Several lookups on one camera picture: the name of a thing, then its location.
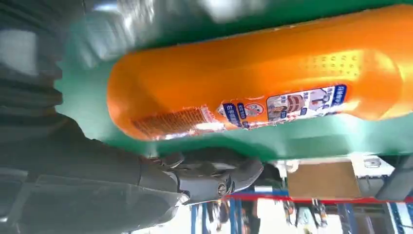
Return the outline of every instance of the orange bottle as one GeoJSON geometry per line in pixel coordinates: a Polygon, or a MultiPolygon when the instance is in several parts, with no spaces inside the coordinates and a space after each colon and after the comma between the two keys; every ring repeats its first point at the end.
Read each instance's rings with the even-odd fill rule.
{"type": "Polygon", "coordinates": [[[413,109],[413,6],[397,5],[124,56],[107,104],[136,139],[413,109]]]}

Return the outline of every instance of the blue metal frame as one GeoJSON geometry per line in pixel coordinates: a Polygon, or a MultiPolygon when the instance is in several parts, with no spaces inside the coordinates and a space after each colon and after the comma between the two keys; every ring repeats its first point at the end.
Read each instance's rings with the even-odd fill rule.
{"type": "Polygon", "coordinates": [[[196,213],[198,205],[191,206],[191,234],[196,234],[196,213]]]}
{"type": "Polygon", "coordinates": [[[202,234],[208,234],[207,229],[207,203],[202,203],[202,234]]]}
{"type": "Polygon", "coordinates": [[[242,228],[243,228],[243,223],[242,223],[242,202],[240,199],[237,199],[235,201],[235,209],[236,209],[236,214],[237,214],[237,230],[238,234],[243,233],[242,228]]]}
{"type": "Polygon", "coordinates": [[[397,204],[394,203],[394,202],[390,202],[389,205],[390,205],[390,208],[391,208],[391,212],[393,214],[393,220],[396,223],[397,233],[398,234],[405,234],[404,228],[403,228],[402,223],[401,223],[401,218],[400,218],[399,210],[397,208],[397,204]]]}
{"type": "Polygon", "coordinates": [[[337,205],[340,215],[343,233],[358,234],[358,226],[354,217],[353,206],[350,203],[340,203],[337,205]]]}

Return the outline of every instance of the bottle label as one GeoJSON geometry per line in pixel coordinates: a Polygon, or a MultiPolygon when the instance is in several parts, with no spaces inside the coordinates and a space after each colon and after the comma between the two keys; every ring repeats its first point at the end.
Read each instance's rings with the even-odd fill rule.
{"type": "Polygon", "coordinates": [[[235,99],[222,104],[231,123],[260,127],[285,121],[336,114],[342,110],[347,86],[336,85],[260,98],[235,99]]]}

